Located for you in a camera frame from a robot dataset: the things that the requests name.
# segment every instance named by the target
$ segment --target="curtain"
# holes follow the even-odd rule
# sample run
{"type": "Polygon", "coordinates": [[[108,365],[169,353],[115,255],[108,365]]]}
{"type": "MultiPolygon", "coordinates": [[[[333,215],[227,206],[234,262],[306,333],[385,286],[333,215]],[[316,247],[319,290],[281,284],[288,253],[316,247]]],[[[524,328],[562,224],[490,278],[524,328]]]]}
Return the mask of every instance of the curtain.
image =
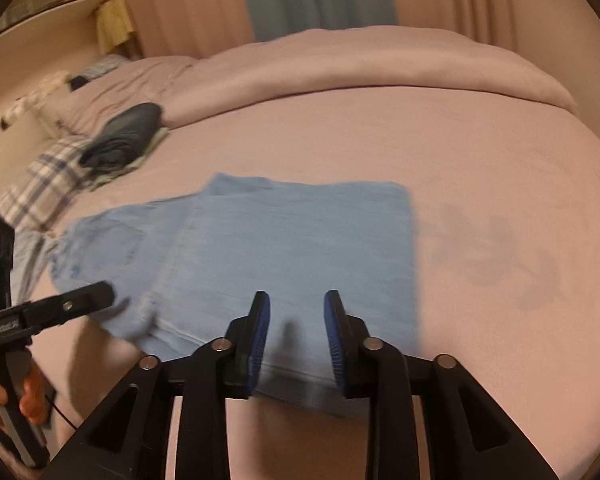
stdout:
{"type": "Polygon", "coordinates": [[[209,57],[254,41],[245,0],[126,0],[145,56],[209,57]]]}

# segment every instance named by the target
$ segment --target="human hand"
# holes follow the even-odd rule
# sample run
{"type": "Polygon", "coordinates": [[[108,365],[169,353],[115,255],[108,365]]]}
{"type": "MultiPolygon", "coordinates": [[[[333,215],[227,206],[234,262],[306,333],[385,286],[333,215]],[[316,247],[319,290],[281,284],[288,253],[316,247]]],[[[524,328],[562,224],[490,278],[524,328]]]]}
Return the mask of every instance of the human hand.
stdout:
{"type": "MultiPolygon", "coordinates": [[[[24,379],[23,386],[25,394],[20,399],[20,412],[31,424],[44,424],[46,422],[45,383],[42,372],[33,362],[31,363],[29,375],[24,379]]],[[[4,406],[7,401],[7,392],[0,386],[0,405],[4,406]]],[[[0,428],[6,432],[1,418],[0,428]]]]}

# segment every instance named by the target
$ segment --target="pillow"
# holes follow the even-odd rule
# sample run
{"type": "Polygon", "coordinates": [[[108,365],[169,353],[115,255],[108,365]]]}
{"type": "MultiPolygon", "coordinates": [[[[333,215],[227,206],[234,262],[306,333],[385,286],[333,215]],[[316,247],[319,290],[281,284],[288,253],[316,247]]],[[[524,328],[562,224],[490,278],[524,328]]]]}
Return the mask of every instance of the pillow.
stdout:
{"type": "Polygon", "coordinates": [[[95,137],[120,112],[140,103],[161,104],[165,90],[197,60],[164,56],[126,63],[46,106],[56,125],[72,135],[95,137]]]}
{"type": "Polygon", "coordinates": [[[0,195],[0,216],[16,231],[46,232],[81,188],[87,170],[78,160],[90,140],[69,136],[34,160],[24,176],[0,195]]]}
{"type": "Polygon", "coordinates": [[[36,103],[32,108],[32,113],[38,124],[51,139],[62,139],[71,135],[67,129],[62,127],[62,121],[56,113],[58,103],[69,94],[71,94],[71,90],[67,85],[64,85],[36,103]]]}
{"type": "Polygon", "coordinates": [[[77,90],[88,82],[102,77],[126,63],[131,63],[131,60],[124,56],[120,56],[120,54],[109,54],[71,79],[71,81],[69,81],[69,86],[72,91],[77,90]]]}
{"type": "Polygon", "coordinates": [[[16,99],[0,118],[0,127],[6,130],[22,117],[27,110],[42,101],[49,94],[62,86],[67,86],[69,73],[67,71],[54,72],[44,76],[38,83],[37,88],[16,99]]]}

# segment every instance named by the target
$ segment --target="cable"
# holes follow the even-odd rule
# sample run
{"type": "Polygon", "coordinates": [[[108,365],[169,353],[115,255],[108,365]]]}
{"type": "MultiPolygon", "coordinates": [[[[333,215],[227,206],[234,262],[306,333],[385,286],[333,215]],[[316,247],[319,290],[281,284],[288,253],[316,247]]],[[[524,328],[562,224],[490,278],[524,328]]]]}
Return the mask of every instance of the cable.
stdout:
{"type": "Polygon", "coordinates": [[[51,398],[45,394],[45,399],[48,401],[49,404],[51,404],[51,407],[56,410],[56,412],[58,412],[58,415],[60,415],[62,418],[64,418],[64,421],[71,426],[72,428],[74,428],[74,431],[77,431],[78,428],[75,426],[75,424],[73,424],[68,418],[66,418],[64,416],[64,413],[60,411],[60,409],[58,409],[58,407],[56,406],[56,404],[51,400],[51,398]]]}

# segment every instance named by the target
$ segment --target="folded dark clothing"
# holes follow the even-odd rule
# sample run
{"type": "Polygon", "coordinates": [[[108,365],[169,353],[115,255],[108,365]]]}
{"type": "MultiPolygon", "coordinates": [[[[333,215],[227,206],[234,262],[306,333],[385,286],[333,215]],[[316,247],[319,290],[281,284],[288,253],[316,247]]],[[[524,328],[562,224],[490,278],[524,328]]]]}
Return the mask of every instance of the folded dark clothing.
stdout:
{"type": "Polygon", "coordinates": [[[109,120],[80,158],[93,174],[117,171],[142,156],[161,126],[162,108],[142,103],[109,120]]]}
{"type": "Polygon", "coordinates": [[[73,79],[69,80],[69,88],[71,89],[71,92],[75,92],[78,88],[82,88],[88,82],[89,80],[85,78],[85,76],[77,75],[73,79]]]}

